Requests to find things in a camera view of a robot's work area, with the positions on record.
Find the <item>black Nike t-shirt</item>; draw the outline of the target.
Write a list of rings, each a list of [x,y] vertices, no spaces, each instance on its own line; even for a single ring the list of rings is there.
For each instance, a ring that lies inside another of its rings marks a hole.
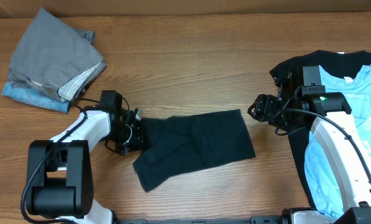
[[[133,167],[146,192],[175,175],[255,157],[240,110],[145,118],[144,126],[147,148]]]

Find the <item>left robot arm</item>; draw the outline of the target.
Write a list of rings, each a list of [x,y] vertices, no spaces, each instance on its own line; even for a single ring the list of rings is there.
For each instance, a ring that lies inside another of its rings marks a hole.
[[[21,214],[29,223],[118,223],[113,210],[94,199],[90,154],[99,142],[125,156],[142,149],[142,112],[114,90],[104,90],[78,119],[49,140],[29,146]]]

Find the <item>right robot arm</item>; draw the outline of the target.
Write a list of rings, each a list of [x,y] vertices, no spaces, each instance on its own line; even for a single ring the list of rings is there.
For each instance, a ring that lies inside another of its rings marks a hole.
[[[328,93],[319,67],[291,71],[277,96],[259,95],[248,114],[289,134],[309,128],[336,178],[345,210],[340,218],[312,208],[288,208],[279,223],[371,223],[371,160],[362,150],[351,107],[340,92]]]

